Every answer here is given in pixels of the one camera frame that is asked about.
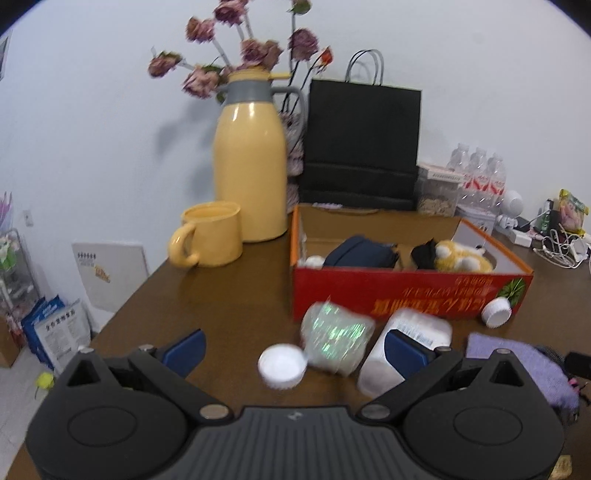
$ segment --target clear plastic bag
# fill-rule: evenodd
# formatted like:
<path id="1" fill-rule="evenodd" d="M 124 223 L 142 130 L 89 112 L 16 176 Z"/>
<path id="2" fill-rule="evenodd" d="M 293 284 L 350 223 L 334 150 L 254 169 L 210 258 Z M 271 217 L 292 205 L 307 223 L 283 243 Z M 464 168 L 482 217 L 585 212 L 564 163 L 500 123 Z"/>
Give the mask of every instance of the clear plastic bag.
<path id="1" fill-rule="evenodd" d="M 314 303 L 300 330 L 308 364 L 347 377 L 363 360 L 374 329 L 370 317 L 330 301 Z"/>

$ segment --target blue gripper pad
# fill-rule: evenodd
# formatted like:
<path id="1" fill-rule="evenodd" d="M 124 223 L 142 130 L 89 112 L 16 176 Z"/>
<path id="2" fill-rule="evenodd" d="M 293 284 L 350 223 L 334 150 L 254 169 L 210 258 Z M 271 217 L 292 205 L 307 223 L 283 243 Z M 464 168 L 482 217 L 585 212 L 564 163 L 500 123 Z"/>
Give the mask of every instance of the blue gripper pad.
<path id="1" fill-rule="evenodd" d="M 156 358 L 177 375 L 187 378 L 205 358 L 205 349 L 205 334 L 196 330 L 178 342 L 159 348 Z"/>
<path id="2" fill-rule="evenodd" d="M 400 330 L 390 330 L 384 340 L 386 360 L 405 379 L 426 367 L 435 353 Z"/>

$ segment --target white floor tile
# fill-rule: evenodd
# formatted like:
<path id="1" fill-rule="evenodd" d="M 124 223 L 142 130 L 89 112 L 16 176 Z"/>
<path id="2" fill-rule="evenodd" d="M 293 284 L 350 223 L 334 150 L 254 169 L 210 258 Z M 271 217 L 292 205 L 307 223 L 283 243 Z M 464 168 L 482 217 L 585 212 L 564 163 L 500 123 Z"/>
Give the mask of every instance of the white floor tile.
<path id="1" fill-rule="evenodd" d="M 17 451 L 18 447 L 10 443 L 8 439 L 0 433 L 0 480 L 6 478 Z"/>
<path id="2" fill-rule="evenodd" d="M 11 368 L 0 368 L 0 479 L 8 472 L 29 422 L 45 397 L 40 390 L 35 399 L 35 380 L 44 371 L 47 368 L 27 348 Z"/>

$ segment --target food container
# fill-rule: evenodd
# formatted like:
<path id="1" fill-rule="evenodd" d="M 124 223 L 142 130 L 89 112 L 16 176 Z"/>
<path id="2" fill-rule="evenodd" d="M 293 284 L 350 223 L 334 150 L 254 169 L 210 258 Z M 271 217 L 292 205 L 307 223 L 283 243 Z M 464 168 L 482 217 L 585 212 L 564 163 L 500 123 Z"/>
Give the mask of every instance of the food container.
<path id="1" fill-rule="evenodd" d="M 435 165 L 418 164 L 417 211 L 426 215 L 452 217 L 456 212 L 463 175 Z"/>
<path id="2" fill-rule="evenodd" d="M 456 215 L 470 221 L 487 235 L 492 235 L 496 222 L 496 216 L 494 213 L 480 207 L 458 205 L 456 208 Z"/>

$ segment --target thermos handle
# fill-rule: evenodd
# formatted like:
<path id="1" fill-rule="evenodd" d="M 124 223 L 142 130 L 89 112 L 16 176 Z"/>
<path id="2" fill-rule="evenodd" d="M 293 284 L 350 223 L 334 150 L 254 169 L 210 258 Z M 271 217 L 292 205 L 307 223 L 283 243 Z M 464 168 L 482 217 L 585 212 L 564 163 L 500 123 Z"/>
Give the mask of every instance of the thermos handle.
<path id="1" fill-rule="evenodd" d="M 297 130 L 297 135 L 294 138 L 292 145 L 287 145 L 287 152 L 288 154 L 292 152 L 292 150 L 296 147 L 296 144 L 300 140 L 302 134 L 304 133 L 304 126 L 306 124 L 306 120 L 308 118 L 308 106 L 306 104 L 306 97 L 304 96 L 304 92 L 301 91 L 296 86 L 293 85 L 284 85 L 279 87 L 271 87 L 271 94 L 275 95 L 276 93 L 295 93 L 298 98 L 300 99 L 300 126 Z"/>

